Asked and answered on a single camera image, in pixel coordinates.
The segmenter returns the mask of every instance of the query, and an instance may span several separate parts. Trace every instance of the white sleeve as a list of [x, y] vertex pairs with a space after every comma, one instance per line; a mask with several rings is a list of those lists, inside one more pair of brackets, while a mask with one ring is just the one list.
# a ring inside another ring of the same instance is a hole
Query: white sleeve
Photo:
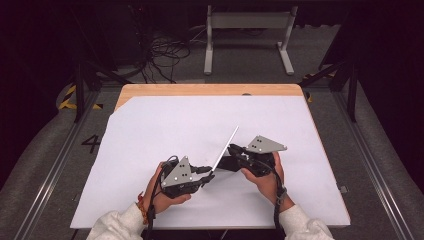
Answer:
[[286, 240], [333, 239], [323, 221], [310, 219], [298, 205], [280, 213], [279, 220], [286, 232]]
[[87, 239], [141, 240], [145, 227], [140, 209], [134, 203], [122, 214], [113, 211], [97, 219]]

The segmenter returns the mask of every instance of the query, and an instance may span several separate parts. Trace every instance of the person's left hand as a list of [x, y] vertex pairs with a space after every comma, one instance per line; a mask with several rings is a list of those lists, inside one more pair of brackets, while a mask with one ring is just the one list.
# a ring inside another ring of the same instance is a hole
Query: person's left hand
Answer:
[[[156, 179], [158, 178], [161, 170], [162, 170], [162, 162], [159, 163], [159, 166], [156, 169], [155, 174], [150, 179], [149, 185], [147, 185], [146, 192], [145, 192], [144, 197], [143, 197], [143, 206], [144, 206], [144, 209], [146, 209], [146, 211], [149, 209], [149, 203], [150, 203], [150, 198], [152, 197], [153, 188], [155, 186]], [[159, 184], [158, 187], [156, 188], [155, 194], [157, 194], [160, 191], [161, 191], [161, 186]], [[190, 194], [184, 194], [184, 195], [181, 195], [181, 196], [176, 197], [174, 199], [171, 199], [171, 198], [167, 197], [165, 194], [159, 193], [153, 199], [153, 205], [155, 206], [155, 212], [156, 212], [156, 214], [161, 213], [161, 212], [165, 211], [166, 209], [168, 209], [171, 205], [182, 204], [185, 201], [189, 200], [190, 198], [191, 198]]]

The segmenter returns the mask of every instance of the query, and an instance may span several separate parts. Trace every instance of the person's right hand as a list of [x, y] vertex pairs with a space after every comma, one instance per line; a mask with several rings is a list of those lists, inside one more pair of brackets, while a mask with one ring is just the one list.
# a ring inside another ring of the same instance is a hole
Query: person's right hand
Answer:
[[[281, 182], [284, 184], [284, 170], [281, 165], [281, 159], [278, 152], [272, 153], [275, 160], [275, 171], [281, 179]], [[275, 205], [277, 201], [277, 180], [273, 173], [270, 173], [263, 177], [255, 177], [248, 169], [242, 168], [241, 172], [244, 174], [247, 180], [256, 184], [258, 190], [262, 195], [264, 195], [272, 204]], [[284, 198], [284, 201], [281, 202], [280, 212], [289, 209], [294, 205], [294, 202], [287, 195]]]

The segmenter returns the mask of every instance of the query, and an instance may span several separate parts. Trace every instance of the table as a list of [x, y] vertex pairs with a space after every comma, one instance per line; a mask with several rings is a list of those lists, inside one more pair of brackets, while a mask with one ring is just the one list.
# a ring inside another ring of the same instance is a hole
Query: table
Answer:
[[[240, 96], [246, 93], [252, 96]], [[245, 146], [261, 134], [288, 146], [281, 153], [285, 183], [311, 217], [330, 226], [350, 224], [299, 86], [164, 84], [123, 87], [71, 228], [90, 228], [103, 213], [124, 210], [142, 190], [138, 186], [147, 185], [158, 163], [171, 155], [187, 155], [195, 166], [213, 165], [236, 122], [240, 129], [233, 143]], [[272, 210], [240, 172], [217, 171], [190, 204], [161, 213], [155, 228], [272, 228]], [[229, 212], [231, 218], [222, 217]]]

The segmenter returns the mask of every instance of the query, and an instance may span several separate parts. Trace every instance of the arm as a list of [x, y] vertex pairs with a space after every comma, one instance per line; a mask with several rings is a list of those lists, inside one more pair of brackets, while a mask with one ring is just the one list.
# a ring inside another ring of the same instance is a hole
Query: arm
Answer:
[[[275, 171], [284, 182], [284, 171], [281, 165], [280, 155], [273, 153], [275, 159]], [[256, 184], [258, 190], [272, 204], [277, 200], [277, 182], [273, 174], [263, 177], [255, 177], [249, 170], [242, 168], [246, 179]], [[280, 224], [283, 226], [287, 240], [297, 239], [332, 239], [327, 226], [321, 220], [310, 219], [300, 206], [295, 205], [292, 199], [286, 195], [280, 206]]]
[[[162, 169], [161, 165], [162, 163], [159, 164], [155, 174], [150, 179], [143, 201], [138, 204], [131, 204], [123, 213], [112, 211], [100, 217], [91, 229], [90, 234], [87, 237], [88, 240], [142, 239], [140, 236], [141, 232], [147, 225], [143, 224], [143, 214], [137, 205], [142, 205], [146, 210], [149, 209], [150, 199], [153, 196], [153, 187]], [[155, 206], [155, 212], [157, 214], [165, 211], [172, 205], [182, 204], [191, 198], [190, 194], [185, 194], [174, 199], [170, 199], [163, 193], [160, 193], [160, 189], [157, 189], [155, 194], [157, 195], [153, 198], [153, 205]]]

